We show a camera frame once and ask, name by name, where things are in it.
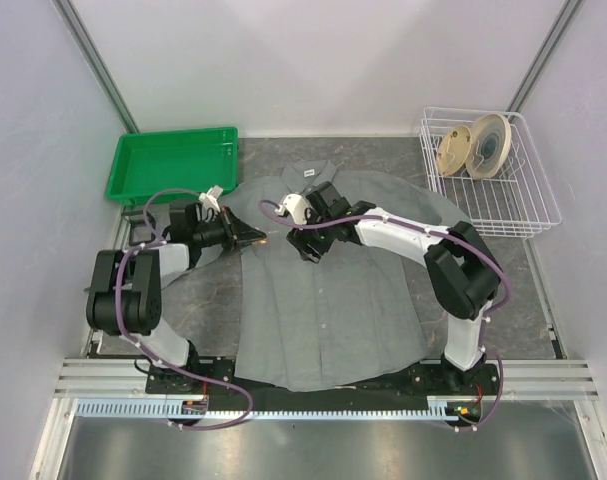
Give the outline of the grey button shirt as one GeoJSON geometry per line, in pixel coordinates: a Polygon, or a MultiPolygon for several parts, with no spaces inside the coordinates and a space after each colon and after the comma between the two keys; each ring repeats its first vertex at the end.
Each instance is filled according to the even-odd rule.
{"type": "Polygon", "coordinates": [[[318,263],[286,239],[274,209],[290,193],[330,182],[350,203],[366,201],[420,223],[468,223],[450,200],[381,172],[341,172],[330,161],[287,165],[219,197],[271,244],[236,250],[242,264],[237,377],[291,391],[319,391],[406,368],[428,347],[411,301],[404,257],[335,241],[318,263]]]}

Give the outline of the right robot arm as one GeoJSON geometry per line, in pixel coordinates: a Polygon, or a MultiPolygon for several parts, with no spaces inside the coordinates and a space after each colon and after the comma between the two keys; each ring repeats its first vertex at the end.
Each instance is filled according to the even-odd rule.
{"type": "Polygon", "coordinates": [[[330,182],[305,194],[286,195],[275,214],[292,221],[287,239],[304,260],[318,262],[341,241],[382,249],[423,266],[448,314],[442,384],[460,394],[476,383],[476,370],[486,359],[483,324],[505,275],[471,224],[420,223],[371,202],[352,204],[330,182]]]}

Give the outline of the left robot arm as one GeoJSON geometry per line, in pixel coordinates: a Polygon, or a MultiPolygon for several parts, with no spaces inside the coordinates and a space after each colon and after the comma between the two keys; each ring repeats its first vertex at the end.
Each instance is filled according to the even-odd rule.
{"type": "Polygon", "coordinates": [[[152,364],[168,370],[168,382],[191,393],[202,382],[196,347],[162,318],[162,290],[196,267],[259,243],[267,234],[239,219],[230,208],[178,200],[169,224],[151,248],[139,244],[97,254],[88,291],[89,326],[140,347],[152,364]]]}

